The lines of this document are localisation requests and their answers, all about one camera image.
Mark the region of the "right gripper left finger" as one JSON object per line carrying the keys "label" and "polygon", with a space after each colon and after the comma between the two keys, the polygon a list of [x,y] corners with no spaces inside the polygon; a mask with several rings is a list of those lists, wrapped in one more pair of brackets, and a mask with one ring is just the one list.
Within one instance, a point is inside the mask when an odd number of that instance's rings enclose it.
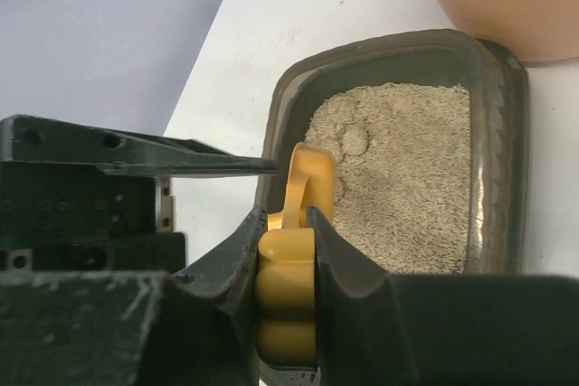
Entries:
{"label": "right gripper left finger", "polygon": [[255,385],[253,208],[175,274],[20,272],[1,277],[4,385]]}

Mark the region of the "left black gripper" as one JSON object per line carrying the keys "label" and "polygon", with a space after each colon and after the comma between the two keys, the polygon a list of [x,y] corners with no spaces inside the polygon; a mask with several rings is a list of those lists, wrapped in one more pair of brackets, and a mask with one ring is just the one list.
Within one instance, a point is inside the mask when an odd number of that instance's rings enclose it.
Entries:
{"label": "left black gripper", "polygon": [[192,139],[28,115],[1,121],[1,161],[3,271],[178,271],[170,184],[148,177],[277,173]]}

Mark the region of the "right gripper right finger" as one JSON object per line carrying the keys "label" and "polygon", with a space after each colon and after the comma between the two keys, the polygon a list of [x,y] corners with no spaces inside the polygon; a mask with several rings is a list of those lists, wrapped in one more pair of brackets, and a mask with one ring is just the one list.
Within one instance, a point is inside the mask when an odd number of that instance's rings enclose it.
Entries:
{"label": "right gripper right finger", "polygon": [[325,385],[575,385],[575,278],[394,274],[310,208]]}

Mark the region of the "yellow plastic litter scoop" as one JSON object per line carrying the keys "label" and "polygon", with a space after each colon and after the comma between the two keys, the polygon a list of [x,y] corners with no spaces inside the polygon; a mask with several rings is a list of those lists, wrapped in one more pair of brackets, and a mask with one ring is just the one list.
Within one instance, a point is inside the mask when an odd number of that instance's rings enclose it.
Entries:
{"label": "yellow plastic litter scoop", "polygon": [[255,297],[257,352],[282,370],[315,368],[315,232],[306,211],[315,207],[333,220],[337,167],[327,150],[295,145],[282,210],[268,216],[258,244]]}

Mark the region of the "dark grey litter box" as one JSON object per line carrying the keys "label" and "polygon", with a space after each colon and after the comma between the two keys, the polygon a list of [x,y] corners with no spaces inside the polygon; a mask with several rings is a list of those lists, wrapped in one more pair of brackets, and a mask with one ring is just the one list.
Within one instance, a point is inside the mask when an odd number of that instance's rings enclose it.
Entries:
{"label": "dark grey litter box", "polygon": [[522,267],[529,163],[529,83],[507,48],[452,29],[351,42],[295,63],[273,94],[263,156],[280,174],[261,177],[255,200],[283,205],[290,156],[314,111],[332,95],[386,82],[461,85],[470,93],[472,187],[465,270],[517,274]]}

